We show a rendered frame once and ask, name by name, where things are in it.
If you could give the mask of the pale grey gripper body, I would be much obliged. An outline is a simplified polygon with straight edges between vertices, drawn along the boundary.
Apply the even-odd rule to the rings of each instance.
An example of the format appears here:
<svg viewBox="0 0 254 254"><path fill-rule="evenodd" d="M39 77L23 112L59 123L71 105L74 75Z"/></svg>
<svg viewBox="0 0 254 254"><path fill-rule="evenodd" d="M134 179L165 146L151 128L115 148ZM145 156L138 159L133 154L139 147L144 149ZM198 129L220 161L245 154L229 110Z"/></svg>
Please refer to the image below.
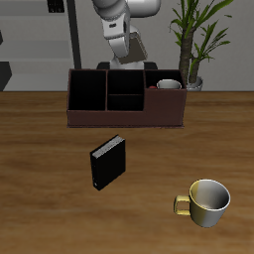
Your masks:
<svg viewBox="0 0 254 254"><path fill-rule="evenodd" d="M124 58L129 54L128 36L111 39L109 45L117 58Z"/></svg>

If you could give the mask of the red mug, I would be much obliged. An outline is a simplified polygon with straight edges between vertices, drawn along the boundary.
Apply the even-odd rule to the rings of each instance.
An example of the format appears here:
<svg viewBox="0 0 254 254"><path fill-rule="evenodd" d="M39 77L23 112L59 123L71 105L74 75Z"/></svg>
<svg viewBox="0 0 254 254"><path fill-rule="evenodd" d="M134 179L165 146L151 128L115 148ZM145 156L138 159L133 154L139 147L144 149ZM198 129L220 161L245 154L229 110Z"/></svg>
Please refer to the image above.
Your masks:
<svg viewBox="0 0 254 254"><path fill-rule="evenodd" d="M181 89L182 85L174 79L162 79L156 85L151 85L151 88L159 89Z"/></svg>

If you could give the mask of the dark brown desk caddy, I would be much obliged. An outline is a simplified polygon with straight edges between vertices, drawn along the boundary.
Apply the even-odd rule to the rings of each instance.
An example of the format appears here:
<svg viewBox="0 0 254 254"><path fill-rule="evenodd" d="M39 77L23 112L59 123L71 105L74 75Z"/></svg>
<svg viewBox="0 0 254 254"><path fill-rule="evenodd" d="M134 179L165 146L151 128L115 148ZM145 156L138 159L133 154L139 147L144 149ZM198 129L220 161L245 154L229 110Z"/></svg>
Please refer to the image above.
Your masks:
<svg viewBox="0 0 254 254"><path fill-rule="evenodd" d="M179 89L159 88L172 79ZM187 88L177 69L72 69L67 125L73 128L181 128Z"/></svg>

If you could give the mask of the black book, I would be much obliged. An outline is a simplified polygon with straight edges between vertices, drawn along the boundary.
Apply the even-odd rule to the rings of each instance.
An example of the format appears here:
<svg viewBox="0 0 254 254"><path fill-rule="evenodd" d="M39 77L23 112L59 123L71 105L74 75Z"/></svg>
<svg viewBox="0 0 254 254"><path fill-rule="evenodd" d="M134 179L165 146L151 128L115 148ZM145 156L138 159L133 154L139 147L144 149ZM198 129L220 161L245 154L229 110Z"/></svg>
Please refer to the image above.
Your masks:
<svg viewBox="0 0 254 254"><path fill-rule="evenodd" d="M116 135L90 152L93 186L101 191L126 169L125 140Z"/></svg>

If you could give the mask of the yellow and white mug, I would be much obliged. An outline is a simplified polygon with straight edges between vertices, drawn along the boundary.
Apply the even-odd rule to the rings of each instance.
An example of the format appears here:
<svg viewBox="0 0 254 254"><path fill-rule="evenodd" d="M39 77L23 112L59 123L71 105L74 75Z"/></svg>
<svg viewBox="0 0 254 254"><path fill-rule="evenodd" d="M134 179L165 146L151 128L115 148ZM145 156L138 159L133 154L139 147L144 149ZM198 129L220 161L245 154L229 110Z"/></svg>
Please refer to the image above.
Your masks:
<svg viewBox="0 0 254 254"><path fill-rule="evenodd" d="M177 195L174 213L189 216L201 227L214 226L230 204L230 193L221 183L202 179L191 184L188 195Z"/></svg>

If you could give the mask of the green pot plant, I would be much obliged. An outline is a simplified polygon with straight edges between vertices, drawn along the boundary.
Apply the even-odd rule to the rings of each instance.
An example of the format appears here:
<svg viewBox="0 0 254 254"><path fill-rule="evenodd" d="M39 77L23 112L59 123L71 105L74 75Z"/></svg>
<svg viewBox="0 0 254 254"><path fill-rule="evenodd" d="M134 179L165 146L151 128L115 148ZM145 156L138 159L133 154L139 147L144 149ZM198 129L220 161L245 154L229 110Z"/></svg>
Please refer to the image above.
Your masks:
<svg viewBox="0 0 254 254"><path fill-rule="evenodd" d="M214 4L215 0L203 9L198 8L199 0L181 0L181 12L173 9L177 15L169 26L176 24L180 29L175 31L176 44L181 48L179 70L183 74L188 91L201 91L203 80L198 76L199 65L204 60L212 60L210 53L220 46L229 44L223 41L227 28L221 30L214 38L213 31L217 21L204 27L203 24L222 8L228 6L233 0L221 0Z"/></svg>

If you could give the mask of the dark grey block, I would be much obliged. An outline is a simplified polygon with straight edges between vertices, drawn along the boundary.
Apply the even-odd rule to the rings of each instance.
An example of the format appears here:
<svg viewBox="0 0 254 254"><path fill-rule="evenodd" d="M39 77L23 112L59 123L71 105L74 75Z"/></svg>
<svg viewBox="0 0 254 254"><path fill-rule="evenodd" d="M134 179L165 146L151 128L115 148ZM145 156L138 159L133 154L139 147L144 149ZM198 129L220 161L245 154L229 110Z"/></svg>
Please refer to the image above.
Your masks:
<svg viewBox="0 0 254 254"><path fill-rule="evenodd" d="M3 91L12 76L10 64L0 62L0 91Z"/></svg>

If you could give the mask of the flat black base plate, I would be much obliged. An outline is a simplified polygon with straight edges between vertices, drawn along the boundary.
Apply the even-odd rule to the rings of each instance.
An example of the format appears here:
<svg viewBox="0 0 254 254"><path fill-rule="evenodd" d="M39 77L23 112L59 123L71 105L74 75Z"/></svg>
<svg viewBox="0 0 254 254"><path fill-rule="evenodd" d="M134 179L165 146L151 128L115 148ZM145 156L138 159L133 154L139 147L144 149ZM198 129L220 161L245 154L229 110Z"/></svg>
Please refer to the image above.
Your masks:
<svg viewBox="0 0 254 254"><path fill-rule="evenodd" d="M116 63L101 62L96 69L158 69L156 63L153 62L134 62L134 63Z"/></svg>

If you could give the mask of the dark grey vertical post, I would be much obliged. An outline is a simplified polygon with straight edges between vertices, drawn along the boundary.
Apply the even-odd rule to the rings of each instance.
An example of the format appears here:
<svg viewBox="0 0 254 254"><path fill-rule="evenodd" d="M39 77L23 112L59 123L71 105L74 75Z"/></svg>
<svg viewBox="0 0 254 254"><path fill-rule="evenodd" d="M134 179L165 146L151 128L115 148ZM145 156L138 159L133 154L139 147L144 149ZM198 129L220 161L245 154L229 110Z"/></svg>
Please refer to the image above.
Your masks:
<svg viewBox="0 0 254 254"><path fill-rule="evenodd" d="M75 69L81 69L81 57L79 49L78 28L75 11L75 0L66 0L68 23L70 30L70 40L73 55L73 66Z"/></svg>

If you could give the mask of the small black wall box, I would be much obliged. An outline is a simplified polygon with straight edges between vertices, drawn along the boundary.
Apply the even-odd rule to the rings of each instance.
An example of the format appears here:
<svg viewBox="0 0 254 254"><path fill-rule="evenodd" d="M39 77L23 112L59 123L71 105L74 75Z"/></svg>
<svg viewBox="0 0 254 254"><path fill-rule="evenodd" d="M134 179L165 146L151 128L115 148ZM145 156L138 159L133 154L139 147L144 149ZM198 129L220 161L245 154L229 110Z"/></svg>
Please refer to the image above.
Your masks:
<svg viewBox="0 0 254 254"><path fill-rule="evenodd" d="M64 0L47 0L47 4L50 13L64 12Z"/></svg>

